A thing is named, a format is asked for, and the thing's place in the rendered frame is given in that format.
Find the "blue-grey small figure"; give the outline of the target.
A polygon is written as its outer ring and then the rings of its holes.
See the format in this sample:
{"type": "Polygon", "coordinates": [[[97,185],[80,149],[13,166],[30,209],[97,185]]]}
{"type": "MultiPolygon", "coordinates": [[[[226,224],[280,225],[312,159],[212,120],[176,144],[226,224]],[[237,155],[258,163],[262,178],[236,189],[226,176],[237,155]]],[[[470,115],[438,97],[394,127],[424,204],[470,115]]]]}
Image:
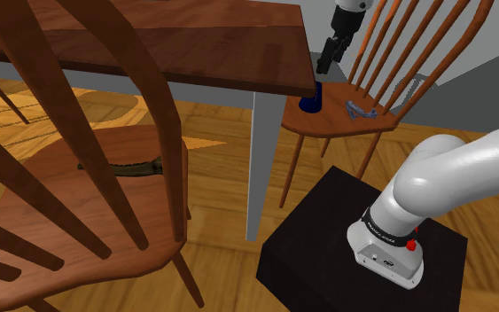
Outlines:
{"type": "Polygon", "coordinates": [[[360,106],[358,106],[351,100],[348,100],[346,102],[346,109],[352,121],[354,121],[358,116],[367,119],[376,119],[378,116],[375,108],[372,108],[368,113],[366,113],[360,106]]]}

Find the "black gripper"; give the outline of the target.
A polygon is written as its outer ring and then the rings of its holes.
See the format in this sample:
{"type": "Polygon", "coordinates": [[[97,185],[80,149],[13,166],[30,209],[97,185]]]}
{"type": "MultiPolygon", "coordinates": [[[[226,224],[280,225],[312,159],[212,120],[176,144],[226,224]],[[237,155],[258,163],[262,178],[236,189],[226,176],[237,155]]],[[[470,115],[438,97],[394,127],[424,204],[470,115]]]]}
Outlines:
{"type": "Polygon", "coordinates": [[[329,37],[325,44],[320,58],[317,60],[316,73],[327,74],[329,72],[333,57],[339,63],[348,46],[352,42],[354,34],[362,25],[365,12],[350,12],[335,7],[335,12],[331,20],[331,27],[334,30],[333,38],[329,37]]]}

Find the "dark brown wooden spindle chair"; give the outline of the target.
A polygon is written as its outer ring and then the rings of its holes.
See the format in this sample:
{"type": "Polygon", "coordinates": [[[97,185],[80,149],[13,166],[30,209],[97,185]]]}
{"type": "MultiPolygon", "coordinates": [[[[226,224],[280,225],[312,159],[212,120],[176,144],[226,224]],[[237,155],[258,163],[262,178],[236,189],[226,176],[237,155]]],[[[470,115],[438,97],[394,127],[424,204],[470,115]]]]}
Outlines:
{"type": "Polygon", "coordinates": [[[113,55],[153,122],[93,129],[27,0],[0,0],[0,47],[60,134],[25,162],[0,145],[0,312],[58,312],[49,296],[169,263],[201,301],[181,254],[188,151],[168,82],[111,0],[58,3],[113,55]],[[162,175],[115,176],[110,167],[157,157],[162,175]]]}

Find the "dark blue vase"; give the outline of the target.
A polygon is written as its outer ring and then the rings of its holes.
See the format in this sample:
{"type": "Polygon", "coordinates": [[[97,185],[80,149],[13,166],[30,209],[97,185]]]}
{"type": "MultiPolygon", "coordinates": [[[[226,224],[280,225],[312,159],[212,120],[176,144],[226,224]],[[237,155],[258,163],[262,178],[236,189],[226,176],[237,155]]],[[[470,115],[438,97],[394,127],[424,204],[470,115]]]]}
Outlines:
{"type": "Polygon", "coordinates": [[[302,97],[299,108],[305,113],[319,113],[322,110],[323,85],[316,82],[316,93],[313,97],[302,97]]]}

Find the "black robot stand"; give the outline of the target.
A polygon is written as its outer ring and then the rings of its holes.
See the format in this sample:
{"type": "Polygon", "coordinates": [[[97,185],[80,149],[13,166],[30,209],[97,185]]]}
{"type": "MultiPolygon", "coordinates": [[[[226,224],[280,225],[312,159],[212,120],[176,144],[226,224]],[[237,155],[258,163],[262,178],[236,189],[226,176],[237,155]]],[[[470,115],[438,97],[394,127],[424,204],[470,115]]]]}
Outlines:
{"type": "Polygon", "coordinates": [[[418,228],[425,271],[416,288],[355,261],[347,228],[379,194],[331,167],[263,244],[257,279],[290,312],[459,312],[468,240],[432,219],[418,228]]]}

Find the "wooden table with white legs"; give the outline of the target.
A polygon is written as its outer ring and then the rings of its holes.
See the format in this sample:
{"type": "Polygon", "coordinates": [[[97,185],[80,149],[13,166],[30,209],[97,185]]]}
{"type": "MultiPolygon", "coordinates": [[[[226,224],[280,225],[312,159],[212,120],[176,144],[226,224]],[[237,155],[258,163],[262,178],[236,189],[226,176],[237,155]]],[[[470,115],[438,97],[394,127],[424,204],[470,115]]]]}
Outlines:
{"type": "MultiPolygon", "coordinates": [[[[246,240],[255,241],[286,96],[315,78],[300,7],[247,0],[111,0],[136,29],[174,99],[253,109],[246,240]]],[[[56,0],[28,0],[70,85],[140,95],[97,39],[56,0]]],[[[19,73],[0,49],[0,78],[19,73]]]]}

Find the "dark olive long tool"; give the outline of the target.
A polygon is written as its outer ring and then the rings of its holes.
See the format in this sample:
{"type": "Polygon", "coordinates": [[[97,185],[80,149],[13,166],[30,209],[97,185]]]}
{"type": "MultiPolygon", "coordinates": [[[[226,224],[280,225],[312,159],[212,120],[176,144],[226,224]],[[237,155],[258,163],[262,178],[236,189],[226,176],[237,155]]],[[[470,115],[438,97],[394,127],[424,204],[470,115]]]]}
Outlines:
{"type": "Polygon", "coordinates": [[[161,157],[157,157],[156,159],[151,161],[134,164],[111,164],[110,167],[115,176],[141,177],[163,174],[161,157]]]}

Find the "light brown wooden spindle chair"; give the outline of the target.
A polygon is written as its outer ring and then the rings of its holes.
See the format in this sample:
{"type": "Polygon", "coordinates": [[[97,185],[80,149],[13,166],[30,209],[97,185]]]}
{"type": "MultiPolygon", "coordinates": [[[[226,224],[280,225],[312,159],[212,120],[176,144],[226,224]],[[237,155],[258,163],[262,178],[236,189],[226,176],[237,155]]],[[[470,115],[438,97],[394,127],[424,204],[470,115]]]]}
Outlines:
{"type": "Polygon", "coordinates": [[[481,0],[478,9],[470,22],[468,28],[466,28],[463,36],[457,42],[457,44],[448,52],[446,57],[440,62],[439,65],[432,71],[432,73],[425,79],[425,82],[420,86],[420,88],[412,95],[407,104],[396,114],[392,114],[390,109],[392,108],[395,101],[400,97],[406,86],[410,81],[416,76],[419,69],[424,65],[427,59],[431,56],[435,48],[439,45],[441,40],[450,30],[450,28],[455,24],[456,20],[464,12],[466,6],[471,0],[458,0],[454,5],[453,9],[448,14],[447,18],[444,19],[443,23],[429,41],[429,43],[422,50],[420,56],[417,58],[416,62],[412,68],[408,71],[402,81],[399,83],[398,87],[389,98],[385,105],[380,105],[379,100],[385,94],[387,88],[398,74],[402,68],[404,62],[414,50],[418,41],[422,37],[423,33],[433,20],[433,17],[437,11],[442,6],[445,0],[434,0],[430,6],[428,12],[422,18],[419,26],[415,30],[413,36],[409,39],[407,46],[404,51],[399,55],[399,58],[388,77],[384,80],[383,85],[375,97],[369,95],[370,89],[373,83],[377,80],[378,75],[383,69],[388,57],[390,56],[394,46],[397,44],[402,31],[406,27],[410,17],[416,10],[420,0],[410,0],[409,6],[407,7],[405,13],[402,16],[395,32],[387,45],[380,61],[378,62],[376,69],[371,75],[367,86],[363,89],[361,84],[365,75],[367,74],[371,62],[376,56],[380,44],[384,41],[386,32],[393,23],[395,14],[398,12],[402,0],[394,0],[392,6],[390,7],[389,13],[386,15],[386,19],[383,23],[382,28],[378,33],[378,37],[371,49],[370,55],[364,66],[360,66],[363,58],[363,54],[367,49],[370,42],[371,36],[375,27],[378,23],[378,19],[384,10],[387,0],[380,0],[378,7],[374,11],[371,22],[367,28],[365,37],[358,55],[355,59],[354,65],[352,67],[351,74],[349,75],[346,82],[327,82],[322,83],[323,94],[322,94],[322,110],[319,113],[305,113],[299,108],[299,102],[301,97],[289,97],[286,100],[285,112],[281,126],[293,133],[299,135],[298,141],[292,156],[292,163],[288,170],[285,186],[283,193],[279,202],[279,206],[285,204],[286,197],[291,187],[292,177],[294,170],[297,166],[297,162],[300,156],[300,149],[305,137],[315,137],[322,138],[324,140],[324,145],[322,151],[325,152],[329,146],[330,141],[337,137],[350,137],[356,135],[364,135],[372,133],[374,135],[370,147],[363,158],[363,162],[357,172],[356,177],[362,178],[366,168],[369,165],[372,154],[378,144],[381,135],[385,132],[392,131],[396,129],[402,118],[409,112],[409,110],[417,103],[417,101],[434,85],[438,78],[448,69],[450,65],[457,59],[457,57],[464,51],[464,49],[471,43],[475,35],[480,31],[482,25],[487,19],[488,14],[495,2],[495,0],[481,0]],[[367,119],[358,116],[354,121],[352,121],[347,113],[346,102],[348,100],[353,101],[355,104],[360,106],[366,113],[368,113],[372,108],[376,109],[378,116],[376,119],[367,119]]]}

